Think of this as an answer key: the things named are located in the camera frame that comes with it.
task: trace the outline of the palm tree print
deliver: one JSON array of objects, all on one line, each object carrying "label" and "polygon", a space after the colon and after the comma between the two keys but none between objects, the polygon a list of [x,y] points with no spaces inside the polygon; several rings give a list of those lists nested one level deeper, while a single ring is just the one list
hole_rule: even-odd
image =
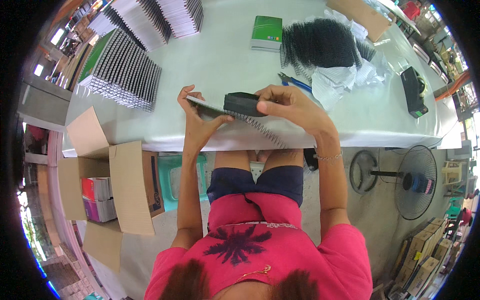
[{"label": "palm tree print", "polygon": [[234,226],[228,233],[223,228],[217,228],[216,232],[210,232],[208,236],[223,240],[223,242],[210,246],[208,250],[204,251],[204,255],[218,254],[217,258],[222,257],[222,264],[230,259],[230,263],[236,266],[240,263],[248,263],[248,254],[262,253],[266,249],[260,245],[261,242],[266,241],[272,237],[270,231],[259,235],[252,235],[255,230],[255,225],[250,226],[244,232],[236,231]]}]

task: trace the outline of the navy blue shorts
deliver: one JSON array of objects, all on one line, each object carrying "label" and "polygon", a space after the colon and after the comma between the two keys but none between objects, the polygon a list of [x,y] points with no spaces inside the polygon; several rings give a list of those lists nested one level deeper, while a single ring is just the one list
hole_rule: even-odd
[{"label": "navy blue shorts", "polygon": [[300,207],[303,202],[303,168],[280,166],[263,172],[253,181],[252,173],[237,168],[216,168],[207,189],[210,204],[216,199],[230,194],[264,192],[291,198]]}]

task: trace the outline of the woman's left hand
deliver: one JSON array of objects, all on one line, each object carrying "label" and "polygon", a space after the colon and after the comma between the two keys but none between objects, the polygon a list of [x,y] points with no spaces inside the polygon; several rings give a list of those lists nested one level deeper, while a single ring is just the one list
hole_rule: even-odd
[{"label": "woman's left hand", "polygon": [[205,101],[200,92],[192,92],[195,85],[184,86],[177,97],[178,103],[186,114],[185,142],[183,145],[184,155],[198,155],[201,149],[207,144],[210,136],[220,125],[232,122],[234,118],[229,115],[218,116],[211,121],[202,120],[198,115],[197,107],[194,107],[188,100],[187,95]]}]

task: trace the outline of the pliers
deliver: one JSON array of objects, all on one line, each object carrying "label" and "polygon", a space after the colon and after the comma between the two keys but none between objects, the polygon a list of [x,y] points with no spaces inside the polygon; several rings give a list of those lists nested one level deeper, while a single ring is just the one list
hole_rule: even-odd
[{"label": "pliers", "polygon": [[308,84],[304,84],[303,82],[301,82],[301,81],[299,81],[299,80],[297,80],[293,77],[288,77],[282,72],[278,73],[278,76],[282,80],[282,85],[287,86],[287,85],[289,85],[288,83],[291,82],[294,85],[298,86],[299,88],[302,88],[302,89],[306,90],[309,93],[312,92],[312,87],[309,86]]}]

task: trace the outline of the woman's arm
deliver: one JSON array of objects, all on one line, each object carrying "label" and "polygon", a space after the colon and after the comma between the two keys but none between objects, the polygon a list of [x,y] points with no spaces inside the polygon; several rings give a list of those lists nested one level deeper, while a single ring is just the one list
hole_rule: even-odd
[{"label": "woman's arm", "polygon": [[270,85],[256,93],[257,110],[283,117],[314,136],[317,143],[322,237],[334,225],[350,224],[347,215],[347,178],[340,155],[338,132],[323,109],[293,86]]},{"label": "woman's arm", "polygon": [[177,210],[177,235],[171,247],[190,249],[203,237],[202,213],[198,195],[197,157],[210,136],[220,125],[233,121],[232,116],[219,116],[212,121],[204,121],[198,116],[196,107],[187,100],[187,95],[203,99],[200,92],[191,92],[194,85],[183,87],[177,98],[185,111],[185,141],[183,144],[182,167],[180,173],[180,195]]},{"label": "woman's arm", "polygon": [[350,224],[347,215],[347,178],[336,132],[315,136],[317,142],[321,236],[334,225]]}]

